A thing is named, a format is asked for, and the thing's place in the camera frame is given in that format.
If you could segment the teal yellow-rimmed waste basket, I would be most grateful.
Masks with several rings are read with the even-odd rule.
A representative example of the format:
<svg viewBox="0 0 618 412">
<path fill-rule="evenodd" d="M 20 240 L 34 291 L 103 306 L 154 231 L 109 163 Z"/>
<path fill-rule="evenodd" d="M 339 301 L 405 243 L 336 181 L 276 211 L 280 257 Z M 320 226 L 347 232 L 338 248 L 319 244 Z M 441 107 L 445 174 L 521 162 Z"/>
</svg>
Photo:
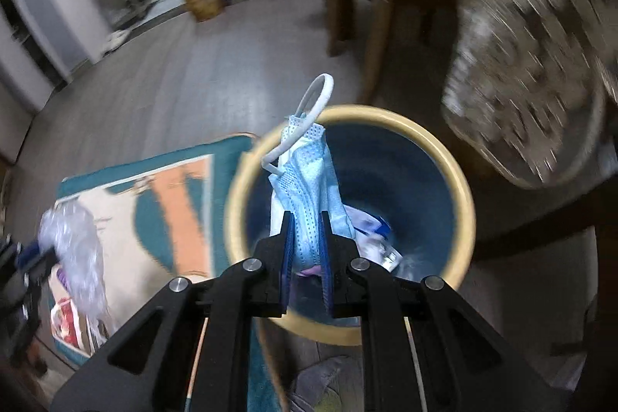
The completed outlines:
<svg viewBox="0 0 618 412">
<path fill-rule="evenodd" d="M 469 185 L 448 149 L 418 123 L 369 105 L 333 105 L 326 129 L 343 202 L 381 217 L 394 247 L 419 260 L 422 277 L 460 288 L 474 252 L 475 211 Z M 280 142 L 275 127 L 245 153 L 224 210 L 224 246 L 231 263 L 253 254 L 268 236 L 271 186 L 262 157 Z"/>
</svg>

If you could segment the purple plastic bottle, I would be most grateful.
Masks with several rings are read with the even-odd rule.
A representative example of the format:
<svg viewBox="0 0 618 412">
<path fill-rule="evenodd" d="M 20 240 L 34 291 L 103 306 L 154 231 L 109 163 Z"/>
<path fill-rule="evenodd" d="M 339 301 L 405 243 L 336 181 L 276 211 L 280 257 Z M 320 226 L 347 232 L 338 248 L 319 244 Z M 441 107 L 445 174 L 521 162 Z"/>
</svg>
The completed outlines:
<svg viewBox="0 0 618 412">
<path fill-rule="evenodd" d="M 71 297 L 66 274 L 61 266 L 54 267 L 53 274 L 50 279 L 50 288 L 53 291 L 53 297 L 56 299 Z"/>
</svg>

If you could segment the white slippers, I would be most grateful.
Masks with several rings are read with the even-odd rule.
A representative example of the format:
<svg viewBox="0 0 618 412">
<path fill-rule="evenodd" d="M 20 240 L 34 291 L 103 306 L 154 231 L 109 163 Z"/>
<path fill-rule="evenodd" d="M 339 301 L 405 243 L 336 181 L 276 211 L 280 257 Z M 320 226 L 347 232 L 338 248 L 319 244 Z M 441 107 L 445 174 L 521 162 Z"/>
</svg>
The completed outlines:
<svg viewBox="0 0 618 412">
<path fill-rule="evenodd" d="M 123 44 L 129 39 L 131 34 L 131 29 L 122 29 L 115 30 L 110 34 L 107 38 L 106 43 L 104 44 L 102 55 L 106 55 L 112 52 L 115 52 L 119 47 L 122 47 Z"/>
</svg>

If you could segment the patterned teal orange cushion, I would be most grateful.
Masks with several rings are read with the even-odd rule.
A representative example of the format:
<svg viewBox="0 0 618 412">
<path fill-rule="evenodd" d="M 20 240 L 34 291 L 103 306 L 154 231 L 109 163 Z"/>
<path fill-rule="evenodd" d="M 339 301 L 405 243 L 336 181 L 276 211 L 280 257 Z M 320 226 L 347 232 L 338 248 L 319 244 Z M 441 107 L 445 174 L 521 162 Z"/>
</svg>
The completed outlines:
<svg viewBox="0 0 618 412">
<path fill-rule="evenodd" d="M 252 145 L 249 136 L 234 135 L 62 183 L 56 204 L 76 198 L 93 215 L 103 246 L 115 324 L 114 331 L 107 328 L 108 340 L 171 280 L 199 283 L 235 264 L 224 249 L 224 206 Z M 244 411 L 278 411 L 284 397 L 272 384 L 257 333 L 251 322 Z M 90 358 L 76 358 L 78 371 Z"/>
</svg>

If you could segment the light blue face mask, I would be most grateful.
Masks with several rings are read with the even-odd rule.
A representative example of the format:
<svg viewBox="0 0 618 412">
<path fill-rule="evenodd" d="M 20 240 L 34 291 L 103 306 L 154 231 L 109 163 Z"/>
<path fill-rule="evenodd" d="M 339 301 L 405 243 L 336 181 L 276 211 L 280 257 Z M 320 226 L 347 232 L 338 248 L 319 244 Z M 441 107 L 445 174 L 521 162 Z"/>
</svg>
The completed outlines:
<svg viewBox="0 0 618 412">
<path fill-rule="evenodd" d="M 280 142 L 261 160 L 272 187 L 270 233 L 282 228 L 286 211 L 293 215 L 292 270 L 301 276 L 321 268 L 319 253 L 322 213 L 328 213 L 332 232 L 355 238 L 355 230 L 340 196 L 326 129 L 317 122 L 331 98 L 333 77 L 318 75 L 306 90 L 295 113 L 287 119 Z"/>
</svg>

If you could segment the red floral paper bag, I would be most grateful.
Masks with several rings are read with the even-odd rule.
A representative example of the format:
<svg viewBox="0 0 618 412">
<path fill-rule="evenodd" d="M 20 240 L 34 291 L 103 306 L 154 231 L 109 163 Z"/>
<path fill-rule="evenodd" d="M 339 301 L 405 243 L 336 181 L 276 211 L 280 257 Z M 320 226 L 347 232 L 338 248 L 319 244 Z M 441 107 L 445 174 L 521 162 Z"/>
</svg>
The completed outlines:
<svg viewBox="0 0 618 412">
<path fill-rule="evenodd" d="M 82 314 L 69 295 L 53 304 L 50 330 L 53 340 L 75 358 L 90 358 L 108 340 L 106 325 Z"/>
</svg>

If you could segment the blue white snack package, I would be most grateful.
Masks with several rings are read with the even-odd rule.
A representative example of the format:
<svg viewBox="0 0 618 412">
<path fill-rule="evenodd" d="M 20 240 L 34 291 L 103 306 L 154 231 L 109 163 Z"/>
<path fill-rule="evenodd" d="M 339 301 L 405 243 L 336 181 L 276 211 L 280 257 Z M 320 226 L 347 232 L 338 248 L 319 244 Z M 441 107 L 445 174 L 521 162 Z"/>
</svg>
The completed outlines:
<svg viewBox="0 0 618 412">
<path fill-rule="evenodd" d="M 402 260 L 402 255 L 392 246 L 392 228 L 369 212 L 349 205 L 344 205 L 344 209 L 355 230 L 359 255 L 392 273 Z"/>
</svg>

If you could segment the clear plastic bag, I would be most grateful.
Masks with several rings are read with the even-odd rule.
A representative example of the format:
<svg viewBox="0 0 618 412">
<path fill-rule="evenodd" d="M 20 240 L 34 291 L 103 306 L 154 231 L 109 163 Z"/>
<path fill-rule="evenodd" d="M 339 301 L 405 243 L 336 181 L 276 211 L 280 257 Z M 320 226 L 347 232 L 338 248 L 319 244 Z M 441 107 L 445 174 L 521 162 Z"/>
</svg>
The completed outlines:
<svg viewBox="0 0 618 412">
<path fill-rule="evenodd" d="M 57 203 L 41 217 L 38 243 L 42 251 L 53 249 L 56 253 L 78 310 L 114 331 L 106 297 L 103 246 L 91 212 L 76 198 Z"/>
</svg>

